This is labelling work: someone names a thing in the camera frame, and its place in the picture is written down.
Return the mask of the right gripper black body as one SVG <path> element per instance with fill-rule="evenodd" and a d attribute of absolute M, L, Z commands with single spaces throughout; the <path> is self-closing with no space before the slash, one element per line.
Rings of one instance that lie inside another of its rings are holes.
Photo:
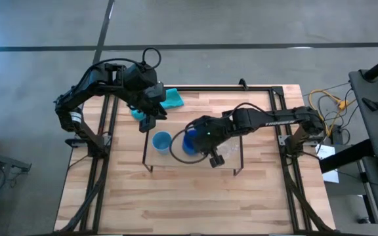
<path fill-rule="evenodd" d="M 232 121 L 229 118 L 202 116 L 194 120 L 196 132 L 205 133 L 205 149 L 201 153 L 211 153 L 217 146 L 227 141 L 232 132 Z"/>

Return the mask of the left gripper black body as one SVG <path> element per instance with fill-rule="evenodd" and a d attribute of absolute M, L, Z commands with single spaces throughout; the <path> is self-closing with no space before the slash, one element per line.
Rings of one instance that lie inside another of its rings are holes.
<path fill-rule="evenodd" d="M 162 82 L 158 82 L 156 85 L 147 88 L 144 91 L 152 110 L 159 113 L 158 106 L 166 100 L 166 90 Z"/>

